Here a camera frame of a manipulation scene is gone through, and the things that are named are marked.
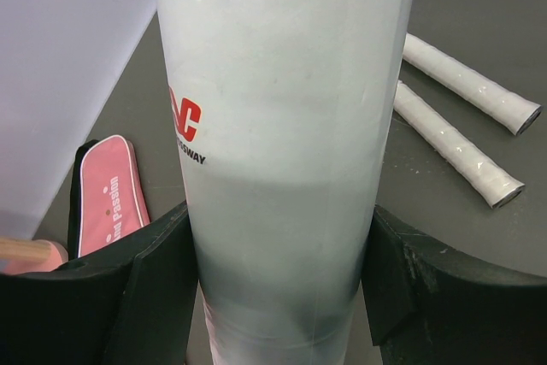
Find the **pink racket bag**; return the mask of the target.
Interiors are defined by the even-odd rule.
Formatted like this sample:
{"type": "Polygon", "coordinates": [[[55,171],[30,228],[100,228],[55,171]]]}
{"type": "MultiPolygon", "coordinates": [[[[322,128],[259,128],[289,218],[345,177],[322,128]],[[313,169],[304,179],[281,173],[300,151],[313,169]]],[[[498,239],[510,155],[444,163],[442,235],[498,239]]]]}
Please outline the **pink racket bag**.
{"type": "Polygon", "coordinates": [[[149,224],[132,143],[115,134],[80,146],[70,187],[68,257],[91,254],[149,224]]]}

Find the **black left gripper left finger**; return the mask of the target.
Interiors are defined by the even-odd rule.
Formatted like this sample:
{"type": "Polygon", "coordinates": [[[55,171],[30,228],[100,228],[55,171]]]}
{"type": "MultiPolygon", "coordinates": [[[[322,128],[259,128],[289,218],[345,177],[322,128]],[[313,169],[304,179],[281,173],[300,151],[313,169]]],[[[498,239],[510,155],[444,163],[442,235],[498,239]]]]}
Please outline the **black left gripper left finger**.
{"type": "Polygon", "coordinates": [[[181,364],[197,291],[180,204],[54,271],[1,278],[4,364],[181,364]]]}

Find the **white shuttlecock tube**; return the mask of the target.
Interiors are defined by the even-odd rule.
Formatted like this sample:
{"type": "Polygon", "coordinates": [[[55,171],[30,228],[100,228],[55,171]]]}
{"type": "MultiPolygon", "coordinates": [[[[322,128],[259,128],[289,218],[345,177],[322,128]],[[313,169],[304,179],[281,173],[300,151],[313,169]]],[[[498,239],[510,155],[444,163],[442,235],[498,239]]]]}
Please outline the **white shuttlecock tube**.
{"type": "Polygon", "coordinates": [[[342,363],[412,0],[156,1],[214,363],[342,363]]]}

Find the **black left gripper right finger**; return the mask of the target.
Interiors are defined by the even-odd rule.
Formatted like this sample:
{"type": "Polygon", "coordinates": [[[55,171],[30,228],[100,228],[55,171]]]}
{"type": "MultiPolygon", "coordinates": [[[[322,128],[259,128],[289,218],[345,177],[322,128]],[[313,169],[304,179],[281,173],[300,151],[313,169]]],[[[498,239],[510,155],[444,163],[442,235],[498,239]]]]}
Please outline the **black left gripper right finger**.
{"type": "Polygon", "coordinates": [[[376,207],[362,289],[385,364],[544,364],[546,279],[467,255],[376,207]]]}

